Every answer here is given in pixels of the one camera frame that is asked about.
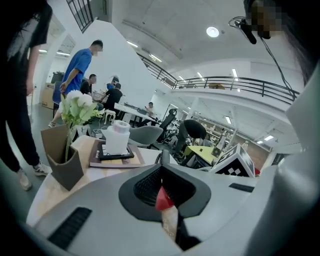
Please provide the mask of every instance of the metal railing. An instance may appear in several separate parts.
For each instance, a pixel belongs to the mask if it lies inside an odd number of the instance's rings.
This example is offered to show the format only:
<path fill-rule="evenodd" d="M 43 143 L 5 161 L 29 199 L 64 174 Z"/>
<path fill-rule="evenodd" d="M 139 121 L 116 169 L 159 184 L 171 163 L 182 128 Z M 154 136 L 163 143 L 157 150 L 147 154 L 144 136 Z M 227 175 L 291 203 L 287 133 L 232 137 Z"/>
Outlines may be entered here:
<path fill-rule="evenodd" d="M 137 53 L 146 66 L 146 68 L 150 71 L 151 75 L 153 75 L 156 79 L 159 79 L 161 82 L 165 83 L 171 88 L 174 88 L 174 86 L 177 84 L 178 80 L 169 74 L 167 71 L 165 71 L 163 68 L 159 67 L 157 64 L 153 63 L 151 60 L 147 59 L 146 57 L 143 57 L 139 53 Z"/>
<path fill-rule="evenodd" d="M 208 76 L 179 80 L 172 89 L 191 88 L 236 90 L 237 93 L 251 92 L 261 95 L 262 97 L 276 99 L 289 105 L 291 105 L 294 99 L 300 94 L 295 90 L 288 89 L 276 83 L 246 77 L 235 78 L 233 76 Z"/>
<path fill-rule="evenodd" d="M 94 22 L 90 0 L 66 0 L 66 2 L 70 7 L 76 23 L 81 29 L 81 32 L 84 33 L 90 24 Z"/>

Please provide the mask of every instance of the white flower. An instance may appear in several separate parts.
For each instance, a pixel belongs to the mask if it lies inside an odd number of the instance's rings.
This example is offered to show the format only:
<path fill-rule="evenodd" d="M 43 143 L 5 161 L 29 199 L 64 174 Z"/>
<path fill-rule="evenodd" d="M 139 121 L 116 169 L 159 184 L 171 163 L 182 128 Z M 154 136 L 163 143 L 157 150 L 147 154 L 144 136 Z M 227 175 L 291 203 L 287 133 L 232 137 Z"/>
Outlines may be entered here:
<path fill-rule="evenodd" d="M 72 90 L 72 91 L 70 91 L 70 92 L 67 94 L 65 100 L 66 100 L 66 102 L 67 102 L 68 104 L 70 104 L 72 99 L 74 99 L 74 98 L 80 98 L 82 95 L 83 95 L 83 94 L 82 94 L 81 91 L 79 91 L 79 90 Z"/>
<path fill-rule="evenodd" d="M 83 94 L 78 99 L 78 106 L 82 107 L 83 105 L 89 107 L 92 104 L 92 97 L 88 94 Z"/>

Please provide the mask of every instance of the gray chair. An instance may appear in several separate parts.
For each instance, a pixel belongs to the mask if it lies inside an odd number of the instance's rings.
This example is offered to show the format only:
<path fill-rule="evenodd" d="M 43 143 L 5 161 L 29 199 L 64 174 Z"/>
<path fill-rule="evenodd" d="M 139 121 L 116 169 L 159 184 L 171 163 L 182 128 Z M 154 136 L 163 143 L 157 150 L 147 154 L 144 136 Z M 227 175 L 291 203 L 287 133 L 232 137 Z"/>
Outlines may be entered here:
<path fill-rule="evenodd" d="M 150 149 L 162 132 L 162 128 L 149 125 L 131 128 L 128 144 Z"/>

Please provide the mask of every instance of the white wall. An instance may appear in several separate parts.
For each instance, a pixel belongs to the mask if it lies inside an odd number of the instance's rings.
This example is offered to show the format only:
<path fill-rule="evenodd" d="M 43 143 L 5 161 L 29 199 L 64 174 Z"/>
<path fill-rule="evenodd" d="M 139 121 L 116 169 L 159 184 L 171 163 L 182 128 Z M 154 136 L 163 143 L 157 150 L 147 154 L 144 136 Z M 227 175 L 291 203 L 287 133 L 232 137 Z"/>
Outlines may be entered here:
<path fill-rule="evenodd" d="M 71 57 L 80 49 L 88 48 L 97 39 L 103 41 L 103 52 L 92 57 L 84 74 L 86 77 L 92 73 L 97 75 L 94 90 L 105 91 L 105 84 L 111 80 L 110 77 L 118 75 L 127 102 L 140 108 L 146 106 L 159 85 L 158 81 L 111 23 L 95 20 L 83 36 L 76 40 Z"/>
<path fill-rule="evenodd" d="M 41 79 L 39 79 L 39 78 L 42 77 L 42 67 L 45 62 L 45 57 L 46 57 L 45 54 L 39 54 L 38 60 L 35 65 L 34 76 L 33 76 L 33 85 L 36 87 L 36 90 L 34 91 L 34 95 L 33 95 L 33 104 L 38 104 L 39 100 L 40 100 L 39 94 L 40 94 L 42 85 L 39 84 L 41 81 Z M 46 79 L 46 82 L 47 83 L 51 82 L 53 72 L 57 72 L 57 71 L 65 72 L 66 66 L 69 63 L 69 61 L 70 61 L 69 58 L 56 56 L 53 59 L 53 62 L 51 64 L 50 71 L 49 71 L 48 77 Z"/>

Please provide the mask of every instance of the green leaf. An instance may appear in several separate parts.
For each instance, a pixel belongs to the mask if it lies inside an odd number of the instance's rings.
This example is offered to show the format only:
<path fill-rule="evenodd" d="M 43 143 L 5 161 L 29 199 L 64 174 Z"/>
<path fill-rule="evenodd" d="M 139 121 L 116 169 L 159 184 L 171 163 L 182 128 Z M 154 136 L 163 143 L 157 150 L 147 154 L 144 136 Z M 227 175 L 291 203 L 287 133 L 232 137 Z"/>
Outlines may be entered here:
<path fill-rule="evenodd" d="M 89 107 L 84 107 L 79 114 L 79 117 L 83 120 L 83 121 L 88 121 L 90 119 L 90 117 L 92 117 L 94 115 L 94 109 L 96 108 L 97 103 L 92 103 Z"/>
<path fill-rule="evenodd" d="M 79 115 L 78 98 L 73 98 L 71 100 L 70 112 L 74 117 Z"/>

